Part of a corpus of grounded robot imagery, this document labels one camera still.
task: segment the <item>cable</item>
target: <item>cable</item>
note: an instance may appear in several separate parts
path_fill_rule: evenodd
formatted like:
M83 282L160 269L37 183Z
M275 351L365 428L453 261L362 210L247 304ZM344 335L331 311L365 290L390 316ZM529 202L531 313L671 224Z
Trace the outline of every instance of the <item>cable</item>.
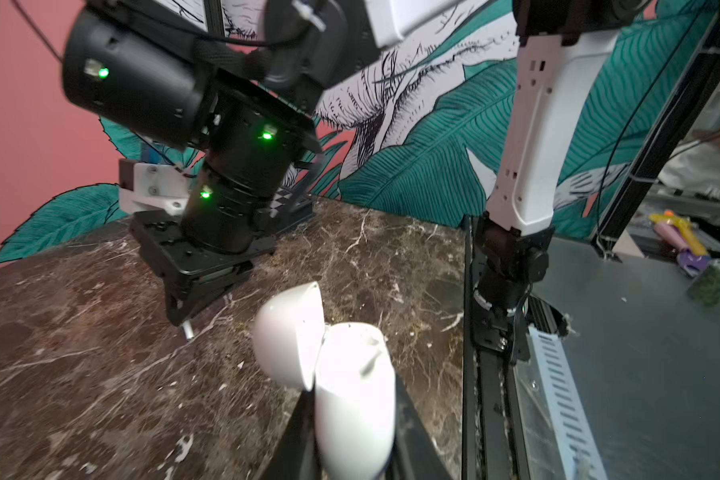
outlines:
M710 141L712 141L712 140L717 140L718 138L720 138L720 129L719 129L718 131L716 131L715 133L713 133L713 134L711 134L711 135L708 135L707 137L704 137L704 138L701 138L701 139L699 139L699 140L696 140L696 142L695 142L693 145L691 145L691 146L689 146L689 147L685 147L685 148L683 148L682 150L675 152L674 154L672 154L671 157L669 157L669 158L667 159L667 161L670 161L670 160L672 160L674 157L677 157L678 155L680 155L680 154L682 154L682 153L685 153L685 152L687 152L688 150L691 150L691 149L693 149L693 148L696 148L696 147L698 147L698 146L701 145L701 144L705 144L705 143L710 142Z
M273 40L271 42L268 42L266 40L262 40L262 41L260 41L260 40L243 40L240 38L219 37L219 36L212 35L212 34L198 32L197 30L192 30L190 28L184 28L177 24L173 24L171 22L165 22L164 20L155 18L152 15L144 12L144 10L141 10L133 5L129 5L125 2L123 2L121 5L125 6L126 8L128 8L129 10L131 10L134 13L140 14L144 18L148 18L149 20L151 20L154 23L159 23L166 27L173 28L174 30L177 30L178 32L193 34L195 36L195 38L198 38L200 40L207 40L209 42L221 42L221 43L227 43L227 44L232 44L232 45L240 45L243 47L268 47L268 48L271 48L271 47L282 47L282 46L290 45L292 43L296 43L298 40L301 39L301 37L303 37L305 34L307 34L309 32L310 27L312 26L311 23L307 22L304 25L304 28L299 30L297 33L295 33L294 35L291 35L290 37L283 38L281 40Z
M40 27L38 24L32 20L32 17L29 16L26 10L24 10L24 7L19 3L19 0L10 0L11 3L14 4L14 7L18 10L21 17L24 19L24 21L30 26L32 30L34 30L34 33L39 37L39 39L45 44L45 47L48 49L48 52L56 57L56 59L61 62L61 54L56 51L56 48L52 43L50 43L50 40L48 40L48 37L45 36L45 33L43 33L42 30L40 30Z
M653 79L651 84L648 86L648 89L643 94L643 97L640 99L640 101L637 102L637 106L635 106L635 110L632 112L632 115L630 115L629 119L624 124L624 128L622 128L621 133L619 134L619 137L616 139L616 142L614 144L614 148L610 152L610 156L608 157L608 161L605 164L605 170L603 171L603 177L600 179L600 188L597 190L597 200L595 202L595 222L596 222L596 229L595 229L595 237L599 239L600 237L600 228L602 227L602 224L600 223L600 198L603 197L603 189L605 188L605 177L608 173L608 168L610 167L611 162L614 161L614 156L616 155L616 149L619 147L619 142L621 142L621 139L624 137L624 133L626 133L626 130L630 126L630 123L632 123L632 120L634 119L635 115L637 115L638 110L640 110L640 106L643 104L643 102L648 98L648 94L653 90L653 86L656 85L656 82L659 81L661 78L662 73L664 73L664 70L666 67L670 64L670 61L672 60L672 57L675 56L675 53L677 53L678 49L680 49L680 46L685 41L686 37L690 33L691 29L693 28L693 25L696 24L696 20L699 19L699 16L701 15L701 9L699 13L696 14L696 16L691 21L691 24L688 25L688 28L686 29L685 33L682 34L682 37L680 38L680 41L675 45L672 52L667 56L666 60L664 61L664 65L662 65L661 70L659 70L659 73L656 75L656 77Z
M151 148L152 150L154 150L155 152L157 152L157 153L163 158L163 160L164 160L168 165L170 165L171 167L175 168L176 171L180 172L184 177L186 177L186 178L195 178L195 177L197 177L197 175L188 174L188 173L186 173L184 170L182 170L178 165L176 165L175 163L173 163L173 160L172 160L172 159L168 158L168 155L165 155L164 152L158 150L157 147L155 147L154 145L152 145L152 142L147 141L144 137L142 137L141 135L139 135L138 133L136 133L136 132L133 131L133 130L131 130L130 132L131 132L132 134L134 134L135 136L137 136L139 139L141 139L141 141L143 141L145 144L149 145L150 148Z

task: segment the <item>yellow toy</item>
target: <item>yellow toy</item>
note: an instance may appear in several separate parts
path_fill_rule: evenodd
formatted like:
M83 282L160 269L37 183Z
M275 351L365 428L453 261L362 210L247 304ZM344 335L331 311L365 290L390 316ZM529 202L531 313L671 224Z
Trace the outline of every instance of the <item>yellow toy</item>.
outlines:
M699 239L696 238L696 236L693 234L693 225L689 219L682 216L676 216L672 210L665 211L664 215L651 214L648 216L648 218L650 218L650 221L652 221L654 224L658 224L659 222L661 222L677 228L680 231L680 235L682 235L682 238L685 239L685 241L688 243L688 246L691 248L692 254L696 256L709 256L710 253L706 251L704 245L702 245L701 242L699 242Z

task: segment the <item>metal table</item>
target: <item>metal table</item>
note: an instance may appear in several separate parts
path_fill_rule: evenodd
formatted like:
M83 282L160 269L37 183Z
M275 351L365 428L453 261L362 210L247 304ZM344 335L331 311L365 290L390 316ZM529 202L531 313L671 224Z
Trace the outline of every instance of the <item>metal table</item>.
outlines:
M572 316L570 368L610 480L720 478L720 305L673 264L555 239L534 293Z

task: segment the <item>brown marble surface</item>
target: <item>brown marble surface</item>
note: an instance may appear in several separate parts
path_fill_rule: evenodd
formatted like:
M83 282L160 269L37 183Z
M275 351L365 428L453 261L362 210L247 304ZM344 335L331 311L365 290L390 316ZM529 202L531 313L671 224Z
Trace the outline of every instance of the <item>brown marble surface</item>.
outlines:
M192 322L126 220L0 269L0 478L256 478L298 392L258 369L257 308L317 280L326 321L373 323L454 478L461 461L461 232L320 200L250 281Z

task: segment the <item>white mount bracket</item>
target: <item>white mount bracket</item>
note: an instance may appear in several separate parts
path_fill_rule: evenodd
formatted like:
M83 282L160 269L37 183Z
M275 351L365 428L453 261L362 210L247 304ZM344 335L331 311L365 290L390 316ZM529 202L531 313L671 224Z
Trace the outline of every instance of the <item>white mount bracket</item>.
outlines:
M552 222L554 192L592 84L610 56L618 30L583 33L571 46L562 35L528 37L518 51L514 96L490 219L522 236Z
M172 165L133 162L133 169L133 184L129 185L132 190L125 188L123 178L120 178L122 211L132 214L142 210L164 210L171 216L184 213L190 197L189 178Z

